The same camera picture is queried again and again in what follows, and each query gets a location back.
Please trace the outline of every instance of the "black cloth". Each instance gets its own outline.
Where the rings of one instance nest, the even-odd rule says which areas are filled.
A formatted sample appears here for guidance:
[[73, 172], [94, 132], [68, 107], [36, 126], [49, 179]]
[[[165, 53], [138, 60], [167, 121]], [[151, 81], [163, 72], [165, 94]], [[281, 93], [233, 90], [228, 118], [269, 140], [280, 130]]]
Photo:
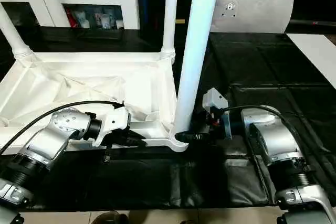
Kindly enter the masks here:
[[[34, 51], [152, 52], [161, 47], [160, 41], [144, 40], [138, 31], [111, 33], [111, 38], [101, 35], [100, 31], [86, 31], [20, 29], [24, 41]], [[176, 87], [184, 51], [184, 36], [181, 37], [177, 29], [173, 66]], [[1, 58], [4, 62], [0, 63], [3, 75], [13, 59], [4, 38], [0, 38], [0, 44], [4, 48]], [[334, 199], [334, 182], [330, 179], [334, 173], [333, 156], [316, 157], [315, 152], [320, 150], [315, 149], [317, 141], [311, 137], [311, 130], [315, 130], [318, 139], [330, 138], [332, 132], [324, 129], [332, 127], [332, 120], [320, 115], [322, 111], [328, 114], [333, 108], [333, 99], [330, 97], [329, 102], [324, 102], [319, 94], [330, 95], [334, 91], [286, 35], [212, 34], [196, 109], [201, 107], [203, 94], [212, 87], [225, 94], [230, 105], [266, 104], [284, 113], [304, 140], [309, 161], [321, 168], [319, 179]], [[304, 100], [309, 92], [313, 93], [313, 104]], [[273, 205], [274, 188], [267, 169], [252, 151], [242, 135], [236, 134], [232, 140], [193, 145], [184, 153], [175, 153], [166, 147], [114, 150], [112, 161], [107, 164], [102, 163], [104, 151], [66, 152], [35, 193], [35, 203], [22, 211]], [[8, 158], [11, 157], [3, 156], [2, 160], [5, 162]]]
[[[229, 104], [278, 109], [299, 132], [299, 144], [315, 178], [335, 206], [335, 89], [286, 35], [211, 34], [210, 38], [221, 80], [226, 82], [221, 91], [227, 93]], [[267, 171], [260, 174], [263, 177], [269, 177]]]

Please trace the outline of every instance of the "table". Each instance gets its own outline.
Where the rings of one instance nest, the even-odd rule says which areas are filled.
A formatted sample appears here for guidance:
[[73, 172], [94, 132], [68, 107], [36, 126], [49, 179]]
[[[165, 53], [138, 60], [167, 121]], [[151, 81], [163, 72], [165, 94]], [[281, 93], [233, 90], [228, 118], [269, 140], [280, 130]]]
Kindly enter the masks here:
[[[111, 39], [69, 28], [19, 32], [34, 51], [146, 52], [159, 51], [161, 45], [159, 37], [142, 39], [136, 30], [111, 34]], [[176, 34], [173, 71], [178, 87], [184, 36], [178, 29]], [[0, 45], [3, 74], [13, 59], [4, 38]], [[196, 109], [212, 87], [225, 94], [230, 105], [272, 105], [283, 113], [297, 128], [319, 182], [336, 204], [335, 145], [329, 140], [335, 135], [336, 91], [286, 35], [211, 34]], [[104, 151], [67, 152], [42, 182], [35, 204], [22, 211], [275, 205], [267, 167], [252, 151], [238, 133], [231, 141], [194, 145], [184, 153], [165, 147], [115, 150], [107, 164], [102, 163]]]

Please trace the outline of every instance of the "black cable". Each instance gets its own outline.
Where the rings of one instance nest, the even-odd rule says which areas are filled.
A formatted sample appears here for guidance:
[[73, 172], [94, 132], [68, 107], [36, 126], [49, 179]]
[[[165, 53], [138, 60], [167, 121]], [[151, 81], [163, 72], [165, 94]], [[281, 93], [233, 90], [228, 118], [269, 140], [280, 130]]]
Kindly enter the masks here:
[[114, 106], [114, 109], [120, 108], [120, 107], [124, 107], [123, 104], [117, 103], [117, 102], [111, 102], [111, 101], [81, 101], [81, 102], [73, 102], [73, 103], [68, 103], [62, 106], [59, 106], [57, 108], [54, 108], [52, 110], [49, 110], [48, 112], [40, 115], [39, 117], [35, 118], [34, 120], [32, 120], [30, 123], [28, 123], [25, 127], [23, 127], [18, 133], [15, 134], [15, 136], [13, 136], [11, 138], [11, 140], [9, 140], [1, 149], [0, 149], [0, 155], [2, 155], [5, 150], [7, 150], [7, 148], [19, 137], [21, 136], [27, 129], [29, 129], [30, 127], [32, 127], [35, 123], [37, 123], [39, 120], [41, 120], [42, 118], [45, 118], [46, 116], [62, 110], [62, 109], [66, 109], [68, 107], [71, 106], [77, 106], [77, 105], [82, 105], [82, 104], [94, 104], [94, 103], [100, 103], [100, 104], [110, 104]]

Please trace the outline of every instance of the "white pole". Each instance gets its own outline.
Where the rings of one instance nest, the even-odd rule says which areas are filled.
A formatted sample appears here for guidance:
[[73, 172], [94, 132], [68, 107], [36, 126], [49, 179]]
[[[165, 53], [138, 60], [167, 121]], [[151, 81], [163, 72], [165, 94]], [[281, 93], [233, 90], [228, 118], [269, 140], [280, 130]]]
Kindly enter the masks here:
[[175, 60], [174, 36], [176, 22], [176, 5], [177, 0], [166, 0], [164, 11], [164, 31], [163, 31], [163, 46], [161, 49], [161, 57], [171, 58], [172, 63]]
[[192, 0], [174, 133], [189, 129], [216, 0]]
[[33, 54], [31, 49], [23, 42], [15, 26], [10, 20], [6, 10], [0, 3], [0, 29], [12, 47], [15, 58], [22, 58]]

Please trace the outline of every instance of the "floor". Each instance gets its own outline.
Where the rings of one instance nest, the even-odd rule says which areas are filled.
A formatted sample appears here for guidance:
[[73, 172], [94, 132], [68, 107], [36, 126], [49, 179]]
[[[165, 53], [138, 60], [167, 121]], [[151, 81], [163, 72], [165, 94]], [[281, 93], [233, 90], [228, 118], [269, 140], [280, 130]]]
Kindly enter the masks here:
[[[23, 213], [25, 224], [91, 224], [102, 212]], [[118, 211], [129, 217], [130, 224], [275, 224], [282, 211], [277, 207], [235, 209], [137, 210]]]

